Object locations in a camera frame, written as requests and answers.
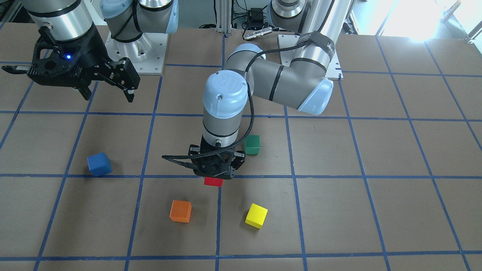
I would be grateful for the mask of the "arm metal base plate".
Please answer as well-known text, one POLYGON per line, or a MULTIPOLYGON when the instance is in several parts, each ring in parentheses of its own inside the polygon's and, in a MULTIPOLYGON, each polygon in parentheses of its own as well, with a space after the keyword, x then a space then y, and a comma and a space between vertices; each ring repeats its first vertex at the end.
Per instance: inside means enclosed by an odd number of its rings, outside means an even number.
POLYGON ((169 37, 166 33, 143 33, 139 40, 131 43, 121 43, 108 37, 105 46, 113 60, 129 58, 139 75, 160 76, 169 37))
MULTIPOLYGON (((296 45, 299 39, 299 35, 288 35, 288 34, 279 34, 278 35, 278 45, 279 48, 288 48, 291 46, 296 45)), ((324 66, 326 69, 325 77, 331 80, 341 80, 344 79, 344 74, 341 69, 339 57, 336 53, 334 53, 333 57, 330 59, 329 56, 322 52, 320 49, 308 50, 307 53, 302 53, 298 56, 296 51, 284 51, 279 53, 281 63, 289 67, 293 59, 298 57, 305 57, 311 60, 314 60, 324 66)))

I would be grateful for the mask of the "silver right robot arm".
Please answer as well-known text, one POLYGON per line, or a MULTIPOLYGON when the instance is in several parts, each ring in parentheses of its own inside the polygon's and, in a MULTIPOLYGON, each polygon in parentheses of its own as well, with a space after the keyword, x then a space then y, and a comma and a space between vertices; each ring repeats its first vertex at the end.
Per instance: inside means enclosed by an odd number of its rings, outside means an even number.
POLYGON ((30 66, 3 66, 43 86, 76 89, 91 99, 93 81, 106 82, 134 101, 143 67, 160 73, 162 45, 178 28, 177 0, 23 0, 38 26, 30 66))

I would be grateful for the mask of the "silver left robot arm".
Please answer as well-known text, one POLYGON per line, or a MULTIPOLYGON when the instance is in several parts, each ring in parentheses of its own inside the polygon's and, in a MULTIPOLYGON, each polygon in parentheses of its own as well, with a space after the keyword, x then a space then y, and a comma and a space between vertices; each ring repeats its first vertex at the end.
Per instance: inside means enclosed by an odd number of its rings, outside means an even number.
POLYGON ((252 43, 239 45, 224 68, 212 74, 203 92, 203 136, 190 145, 183 165, 200 177, 230 180, 244 163, 246 153, 236 151, 254 122, 252 97, 294 108, 302 113, 322 113, 333 91, 326 73, 351 5, 349 0, 271 0, 270 25, 298 33, 288 66, 266 60, 252 43))

